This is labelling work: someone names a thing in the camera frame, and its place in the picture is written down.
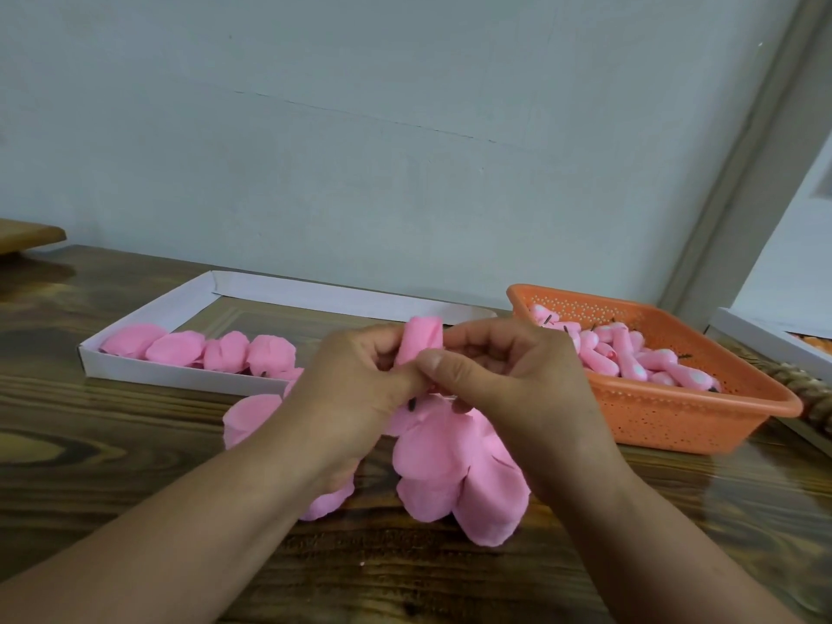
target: person's right arm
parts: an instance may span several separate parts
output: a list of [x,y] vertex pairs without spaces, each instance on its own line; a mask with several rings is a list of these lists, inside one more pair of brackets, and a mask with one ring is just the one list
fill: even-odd
[[563,522],[619,622],[799,620],[625,462],[572,341],[487,319],[444,333],[417,362],[491,421],[534,493]]

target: hand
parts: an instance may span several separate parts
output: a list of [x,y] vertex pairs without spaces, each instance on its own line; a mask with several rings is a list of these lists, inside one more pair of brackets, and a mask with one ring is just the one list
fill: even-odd
[[322,461],[324,492],[343,485],[393,410],[429,385],[415,363],[393,368],[402,332],[401,325],[382,325],[327,336],[279,416],[270,419],[282,429],[307,430],[310,459]]
[[456,411],[473,406],[491,421],[535,493],[543,476],[563,483],[592,461],[621,459],[567,334],[483,319],[449,328],[444,344],[422,351],[419,368],[458,397]]

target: orange plastic basket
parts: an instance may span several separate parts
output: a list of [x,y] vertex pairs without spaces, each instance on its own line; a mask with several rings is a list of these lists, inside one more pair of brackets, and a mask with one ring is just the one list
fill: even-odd
[[639,330],[645,346],[691,355],[687,365],[722,384],[722,393],[697,392],[588,372],[617,442],[705,455],[727,453],[769,416],[800,415],[802,404],[787,387],[656,307],[532,284],[513,284],[506,293],[514,315],[530,322],[528,307],[535,303],[584,328],[615,318]]

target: person's left arm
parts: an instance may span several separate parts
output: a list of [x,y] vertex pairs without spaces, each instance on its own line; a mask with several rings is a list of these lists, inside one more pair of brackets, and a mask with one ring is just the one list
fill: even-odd
[[425,387],[392,371],[401,327],[330,336],[250,438],[67,550],[0,585],[8,624],[210,622],[319,494],[372,449],[393,409]]

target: forearm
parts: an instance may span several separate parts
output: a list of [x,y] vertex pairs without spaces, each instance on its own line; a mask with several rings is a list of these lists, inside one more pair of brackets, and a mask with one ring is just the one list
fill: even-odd
[[218,618],[315,496],[305,443],[262,431],[0,586],[4,621]]
[[627,622],[797,622],[623,458],[544,485],[612,615]]

